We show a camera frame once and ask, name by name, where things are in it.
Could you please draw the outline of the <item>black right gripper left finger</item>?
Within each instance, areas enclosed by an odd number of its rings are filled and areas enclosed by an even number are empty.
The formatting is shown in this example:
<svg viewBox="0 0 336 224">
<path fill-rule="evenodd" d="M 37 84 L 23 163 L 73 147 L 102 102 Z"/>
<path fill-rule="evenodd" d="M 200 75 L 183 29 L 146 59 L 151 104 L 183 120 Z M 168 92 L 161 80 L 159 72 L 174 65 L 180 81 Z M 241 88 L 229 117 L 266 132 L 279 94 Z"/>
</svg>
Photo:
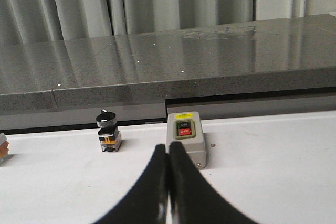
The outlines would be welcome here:
<svg viewBox="0 0 336 224">
<path fill-rule="evenodd" d="M 165 145 L 159 144 L 132 188 L 96 223 L 166 223 L 167 168 Z"/>
</svg>

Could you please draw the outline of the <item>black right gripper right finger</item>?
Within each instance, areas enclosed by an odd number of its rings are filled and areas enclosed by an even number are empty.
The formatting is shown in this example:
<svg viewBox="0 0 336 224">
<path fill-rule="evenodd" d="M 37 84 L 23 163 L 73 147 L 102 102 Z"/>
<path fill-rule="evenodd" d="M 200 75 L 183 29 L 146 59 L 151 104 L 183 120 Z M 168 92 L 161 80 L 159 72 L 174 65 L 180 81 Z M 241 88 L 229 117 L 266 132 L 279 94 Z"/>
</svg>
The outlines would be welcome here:
<svg viewBox="0 0 336 224">
<path fill-rule="evenodd" d="M 169 158 L 173 223 L 254 223 L 207 182 L 181 142 L 170 144 Z"/>
</svg>

